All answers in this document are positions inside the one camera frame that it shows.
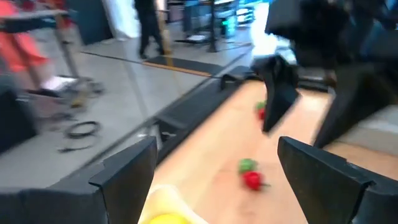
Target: person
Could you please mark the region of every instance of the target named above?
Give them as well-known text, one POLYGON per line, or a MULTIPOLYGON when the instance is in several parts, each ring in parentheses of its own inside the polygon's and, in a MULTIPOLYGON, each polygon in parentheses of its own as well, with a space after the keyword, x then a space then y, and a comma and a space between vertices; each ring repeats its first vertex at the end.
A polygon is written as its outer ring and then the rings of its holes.
POLYGON ((134 7, 137 10, 138 20, 141 24, 141 43, 139 47, 139 56, 141 59, 147 59, 146 48, 149 45, 149 37, 152 36, 157 45, 158 53, 164 55, 162 35, 160 34, 159 24, 156 16, 156 6, 154 0, 135 0, 134 7))

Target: wooden surface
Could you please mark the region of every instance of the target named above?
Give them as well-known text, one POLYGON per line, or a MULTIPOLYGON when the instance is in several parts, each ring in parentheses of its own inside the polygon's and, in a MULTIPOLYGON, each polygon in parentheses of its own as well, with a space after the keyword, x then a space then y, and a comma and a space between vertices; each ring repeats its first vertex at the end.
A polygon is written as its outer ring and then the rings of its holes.
MULTIPOLYGON (((152 185, 175 185, 193 210, 211 224, 301 224, 304 214, 277 157, 279 136, 311 143, 328 96, 303 91, 272 136, 261 133, 254 105, 264 99, 265 87, 250 82, 241 87, 157 169, 152 185), (251 192, 241 184, 238 162, 253 158, 271 186, 251 192)), ((359 166, 398 179, 395 157, 337 144, 331 151, 359 166)))

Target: shoe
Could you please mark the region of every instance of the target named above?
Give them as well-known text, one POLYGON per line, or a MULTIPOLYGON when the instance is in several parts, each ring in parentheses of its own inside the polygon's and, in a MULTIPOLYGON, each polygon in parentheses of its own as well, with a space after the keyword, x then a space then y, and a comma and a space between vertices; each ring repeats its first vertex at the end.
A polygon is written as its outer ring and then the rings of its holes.
POLYGON ((139 57, 140 57, 142 60, 147 60, 147 59, 148 59, 148 57, 147 57, 147 55, 146 55, 145 53, 140 53, 140 54, 139 54, 139 57))
POLYGON ((166 52, 163 49, 157 49, 157 52, 159 53, 160 56, 163 56, 166 54, 166 52))

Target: cable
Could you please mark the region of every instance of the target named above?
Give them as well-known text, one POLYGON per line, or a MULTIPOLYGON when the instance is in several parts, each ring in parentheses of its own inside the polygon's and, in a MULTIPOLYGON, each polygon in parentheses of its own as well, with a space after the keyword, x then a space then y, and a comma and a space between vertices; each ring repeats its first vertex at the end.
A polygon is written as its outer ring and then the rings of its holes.
POLYGON ((69 140, 77 140, 77 139, 83 139, 87 137, 93 137, 95 138, 94 142, 83 146, 83 147, 70 147, 67 144, 63 149, 59 149, 58 151, 61 153, 66 153, 66 152, 73 152, 73 151, 80 151, 84 149, 89 149, 95 146, 98 143, 99 140, 99 135, 97 133, 101 130, 101 124, 97 121, 84 121, 80 122, 77 124, 74 124, 72 126, 69 126, 64 132, 63 135, 66 139, 69 140), (77 129, 84 127, 84 126, 91 126, 91 129, 89 131, 85 132, 78 132, 77 129))

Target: trousers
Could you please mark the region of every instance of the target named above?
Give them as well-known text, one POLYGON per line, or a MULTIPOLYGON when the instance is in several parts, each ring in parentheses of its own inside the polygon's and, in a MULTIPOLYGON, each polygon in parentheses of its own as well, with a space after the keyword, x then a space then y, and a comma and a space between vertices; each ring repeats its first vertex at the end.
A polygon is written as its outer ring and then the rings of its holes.
POLYGON ((143 54, 149 45, 149 38, 152 36, 159 50, 163 51, 162 35, 160 34, 159 24, 157 21, 156 12, 140 12, 137 10, 138 19, 141 24, 141 43, 139 53, 143 54))

